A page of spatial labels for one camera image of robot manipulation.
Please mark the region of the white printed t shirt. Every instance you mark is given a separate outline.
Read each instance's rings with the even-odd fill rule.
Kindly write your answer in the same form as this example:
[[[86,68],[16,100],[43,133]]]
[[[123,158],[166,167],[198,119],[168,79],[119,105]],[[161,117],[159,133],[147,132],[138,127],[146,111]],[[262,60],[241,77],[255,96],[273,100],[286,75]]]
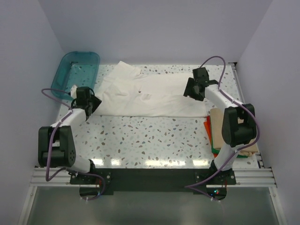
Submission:
[[[95,115],[135,117],[206,117],[205,103],[184,97],[192,74],[143,74],[123,61],[104,76],[95,92],[102,102]]]

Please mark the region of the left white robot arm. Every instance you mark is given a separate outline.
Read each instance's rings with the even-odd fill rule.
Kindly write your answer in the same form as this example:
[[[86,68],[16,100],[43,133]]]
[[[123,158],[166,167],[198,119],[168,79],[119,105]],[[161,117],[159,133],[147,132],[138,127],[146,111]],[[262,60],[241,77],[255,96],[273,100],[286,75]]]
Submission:
[[[46,168],[45,180],[50,181],[60,171],[70,170],[81,173],[81,179],[92,184],[97,179],[97,172],[92,169],[91,160],[76,154],[74,132],[85,123],[101,104],[92,88],[73,86],[70,92],[62,91],[73,100],[67,105],[68,111],[56,123],[41,127],[38,131],[38,163]]]

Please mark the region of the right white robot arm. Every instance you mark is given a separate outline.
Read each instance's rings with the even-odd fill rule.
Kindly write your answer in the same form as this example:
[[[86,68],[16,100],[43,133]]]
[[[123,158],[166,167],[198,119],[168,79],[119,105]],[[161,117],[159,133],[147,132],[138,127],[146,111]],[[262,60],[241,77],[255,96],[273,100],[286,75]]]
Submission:
[[[184,96],[198,101],[208,99],[223,113],[221,135],[224,144],[211,163],[212,170],[209,172],[210,181],[220,184],[225,179],[224,171],[232,169],[238,152],[257,137],[255,108],[223,91],[216,80],[209,78],[204,67],[193,70],[193,77],[188,78]]]

